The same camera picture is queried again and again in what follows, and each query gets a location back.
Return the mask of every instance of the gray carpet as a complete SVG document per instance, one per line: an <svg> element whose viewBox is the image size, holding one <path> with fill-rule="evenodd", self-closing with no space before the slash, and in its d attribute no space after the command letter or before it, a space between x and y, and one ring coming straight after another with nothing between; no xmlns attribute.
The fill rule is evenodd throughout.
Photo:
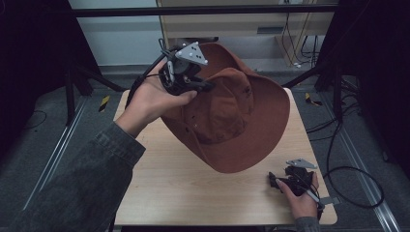
<svg viewBox="0 0 410 232"><path fill-rule="evenodd" d="M264 68L261 71L282 84L292 77L296 77L303 70L292 68L287 75L283 74L285 69L273 72ZM133 76L127 75L108 75L107 78L124 87L131 86L133 81ZM55 172L64 171L71 156L78 151L82 144L108 124L114 116L122 93L116 93L96 82L93 82L93 86L95 91L92 97L80 97L76 94L76 102L85 102L83 114L64 156L57 160L58 165L56 165ZM308 92L316 101L326 102L332 91L317 94L307 82L304 85L296 86L292 92L307 129L332 119L333 116L326 105L318 106L305 101L305 93ZM101 101L107 95L110 96L107 108L104 112L99 112ZM346 99L344 107L354 102L353 98ZM1 165L0 227L7 226L15 214L23 209L65 129L67 115L64 88L42 96L37 101L36 110L40 111L35 112L27 124L28 128L34 128L27 129L22 133L10 151L10 158ZM335 206L338 216L337 223L323 227L324 231L410 231L410 221L408 220L410 181L396 163L383 161L382 150L367 125L366 118L361 116L360 110L360 107L356 107L346 113L343 117L342 129L348 134L368 172L383 187L386 197L385 204L392 212L399 228L384 228L375 210L362 209L341 199L342 203ZM333 123L324 130L309 133L308 137L311 140L328 137L333 134L335 128L336 123ZM348 156L349 147L345 145L343 139L345 136L342 137L341 131L337 134L332 148L331 167L352 165L352 160ZM311 141L314 154L323 173L326 172L326 158L330 141L330 138ZM363 183L357 172L341 170L332 174L332 180L335 187L349 199L367 205L374 203L368 201ZM327 179L326 184L331 196L338 196Z"/></svg>

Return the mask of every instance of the finger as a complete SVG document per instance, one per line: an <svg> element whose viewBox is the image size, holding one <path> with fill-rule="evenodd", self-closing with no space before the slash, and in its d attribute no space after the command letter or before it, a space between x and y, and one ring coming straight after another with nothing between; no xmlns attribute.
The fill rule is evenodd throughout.
<svg viewBox="0 0 410 232"><path fill-rule="evenodd" d="M150 74L157 74L160 72L160 69L165 65L165 61L160 61L156 66L150 71Z"/></svg>
<svg viewBox="0 0 410 232"><path fill-rule="evenodd" d="M196 91L187 91L180 96L175 96L172 101L173 106L180 106L180 105L185 105L188 104L190 101L192 101L193 98L195 98L197 95Z"/></svg>
<svg viewBox="0 0 410 232"><path fill-rule="evenodd" d="M283 194L286 195L288 199L292 199L296 197L296 195L293 193L293 191L290 189L290 187L281 181L280 179L277 179L278 186L280 187L280 190L283 192Z"/></svg>
<svg viewBox="0 0 410 232"><path fill-rule="evenodd" d="M311 180L311 184L314 185L316 189L319 189L319 181L317 180L317 173L313 172L313 177Z"/></svg>

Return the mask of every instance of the hat brim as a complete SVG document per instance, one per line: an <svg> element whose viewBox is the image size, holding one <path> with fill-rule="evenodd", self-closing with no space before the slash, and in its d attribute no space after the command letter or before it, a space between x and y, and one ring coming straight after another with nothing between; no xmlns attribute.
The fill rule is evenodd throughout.
<svg viewBox="0 0 410 232"><path fill-rule="evenodd" d="M202 144L193 129L182 121L183 108L165 114L162 120L180 141L218 172L248 169L266 158L278 145L289 118L289 97L272 79L253 72L221 45L207 43L201 49L205 57L217 65L210 63L210 68L203 69L199 76L208 78L225 68L235 68L247 75L254 109L245 131L221 143Z"/></svg>

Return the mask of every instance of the metal pole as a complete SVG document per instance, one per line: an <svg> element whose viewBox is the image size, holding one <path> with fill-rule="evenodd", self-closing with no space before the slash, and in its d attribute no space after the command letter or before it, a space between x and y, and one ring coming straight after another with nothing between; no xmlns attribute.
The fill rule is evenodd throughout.
<svg viewBox="0 0 410 232"><path fill-rule="evenodd" d="M347 8L338 4L298 5L244 5L158 7L118 9L73 9L70 11L45 11L47 15L70 15L75 17L147 16L147 15L221 15L221 14L268 14L268 13L325 13Z"/></svg>

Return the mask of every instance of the left hand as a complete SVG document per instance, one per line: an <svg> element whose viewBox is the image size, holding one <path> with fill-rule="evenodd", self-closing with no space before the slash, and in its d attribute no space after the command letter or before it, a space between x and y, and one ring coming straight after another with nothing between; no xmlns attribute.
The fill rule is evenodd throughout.
<svg viewBox="0 0 410 232"><path fill-rule="evenodd" d="M163 65L164 62L159 62L149 75L159 73ZM170 95L163 88L158 76L147 77L135 91L129 106L116 123L125 132L137 137L166 110L188 104L196 95L196 91L188 91L180 96Z"/></svg>

